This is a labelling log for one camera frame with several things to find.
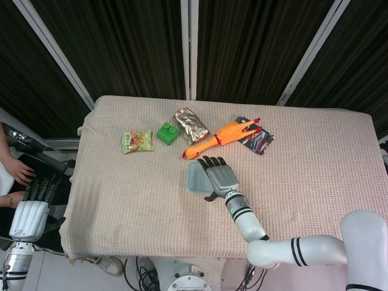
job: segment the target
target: person's hand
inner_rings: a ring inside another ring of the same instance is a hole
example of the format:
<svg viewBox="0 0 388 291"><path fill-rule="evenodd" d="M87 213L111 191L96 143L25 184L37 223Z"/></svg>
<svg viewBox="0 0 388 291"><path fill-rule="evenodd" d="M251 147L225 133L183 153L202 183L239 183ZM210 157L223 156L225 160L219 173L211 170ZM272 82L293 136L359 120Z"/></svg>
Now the person's hand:
<svg viewBox="0 0 388 291"><path fill-rule="evenodd" d="M23 162L15 159L14 157L8 157L3 165L7 172L15 179L19 184L27 186L31 182L31 178L36 177L34 170L26 166Z"/></svg>
<svg viewBox="0 0 388 291"><path fill-rule="evenodd" d="M17 208L19 202L23 200L24 191L9 193L7 196L12 198L11 208L15 209Z"/></svg>

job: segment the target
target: silver foil package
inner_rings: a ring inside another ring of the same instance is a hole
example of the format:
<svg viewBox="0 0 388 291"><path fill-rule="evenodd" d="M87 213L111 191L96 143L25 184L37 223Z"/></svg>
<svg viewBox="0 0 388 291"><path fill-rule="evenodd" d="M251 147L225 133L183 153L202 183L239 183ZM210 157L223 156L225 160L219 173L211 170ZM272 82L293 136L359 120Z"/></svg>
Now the silver foil package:
<svg viewBox="0 0 388 291"><path fill-rule="evenodd" d="M179 109L173 116L178 128L188 137L190 144L196 144L207 137L209 131L189 108Z"/></svg>

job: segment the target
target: bracelet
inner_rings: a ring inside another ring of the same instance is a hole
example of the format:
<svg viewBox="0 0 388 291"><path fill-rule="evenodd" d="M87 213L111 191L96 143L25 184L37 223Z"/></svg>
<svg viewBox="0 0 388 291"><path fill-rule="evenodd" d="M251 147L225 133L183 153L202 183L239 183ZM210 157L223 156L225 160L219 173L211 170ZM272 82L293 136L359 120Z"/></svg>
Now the bracelet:
<svg viewBox="0 0 388 291"><path fill-rule="evenodd" d="M9 200L10 200L10 205L9 205L9 207L12 207L12 205L13 205L13 198L12 198L11 196L8 196L8 195L7 195L7 197L8 197Z"/></svg>

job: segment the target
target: black curtain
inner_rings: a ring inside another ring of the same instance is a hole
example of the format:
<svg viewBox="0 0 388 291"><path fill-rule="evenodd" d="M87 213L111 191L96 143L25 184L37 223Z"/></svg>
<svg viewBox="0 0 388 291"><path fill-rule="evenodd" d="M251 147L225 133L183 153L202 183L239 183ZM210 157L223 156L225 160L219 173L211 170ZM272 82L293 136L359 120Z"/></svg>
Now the black curtain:
<svg viewBox="0 0 388 291"><path fill-rule="evenodd" d="M185 99L179 0L32 0L93 99Z"/></svg>
<svg viewBox="0 0 388 291"><path fill-rule="evenodd" d="M386 0L350 2L286 105L365 112L388 134Z"/></svg>
<svg viewBox="0 0 388 291"><path fill-rule="evenodd" d="M75 138L89 109L12 1L0 1L0 107L43 138Z"/></svg>
<svg viewBox="0 0 388 291"><path fill-rule="evenodd" d="M200 1L197 99L275 105L332 3Z"/></svg>

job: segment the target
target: shoe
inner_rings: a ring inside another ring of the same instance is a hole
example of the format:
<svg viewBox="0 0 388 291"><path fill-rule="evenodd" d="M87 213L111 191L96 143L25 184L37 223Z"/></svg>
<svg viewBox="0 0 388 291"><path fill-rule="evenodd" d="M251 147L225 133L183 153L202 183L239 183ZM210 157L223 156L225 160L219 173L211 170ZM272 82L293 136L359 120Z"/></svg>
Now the shoe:
<svg viewBox="0 0 388 291"><path fill-rule="evenodd" d="M111 276L119 276L122 274L124 270L124 265L122 264L122 261L115 257L115 256L109 256L106 258L98 258L94 264L96 264L98 267L102 268L102 270Z"/></svg>

